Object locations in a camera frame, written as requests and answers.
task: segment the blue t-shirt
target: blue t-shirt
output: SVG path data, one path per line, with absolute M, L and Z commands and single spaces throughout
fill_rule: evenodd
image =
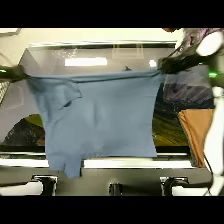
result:
M 83 159 L 156 157 L 152 117 L 159 71 L 33 76 L 50 169 L 80 175 Z

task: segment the orange cloth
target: orange cloth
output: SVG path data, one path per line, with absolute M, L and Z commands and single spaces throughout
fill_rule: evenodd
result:
M 213 113 L 213 109 L 187 109 L 178 114 L 198 167 L 205 167 L 204 140 L 210 128 Z

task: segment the blue fabric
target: blue fabric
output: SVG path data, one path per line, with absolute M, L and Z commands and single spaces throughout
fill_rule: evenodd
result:
M 50 168 L 72 178 L 83 159 L 156 157 L 152 117 L 160 82 L 158 71 L 29 79 Z

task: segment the white wall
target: white wall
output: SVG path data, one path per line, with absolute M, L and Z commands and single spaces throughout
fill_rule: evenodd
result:
M 176 41 L 181 31 L 167 33 L 161 28 L 23 28 L 18 35 L 0 37 L 0 53 L 14 64 L 29 43 L 80 40 Z

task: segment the green light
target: green light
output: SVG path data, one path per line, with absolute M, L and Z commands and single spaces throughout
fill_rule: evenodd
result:
M 215 78 L 218 74 L 215 72 L 210 72 L 208 75 L 210 78 Z

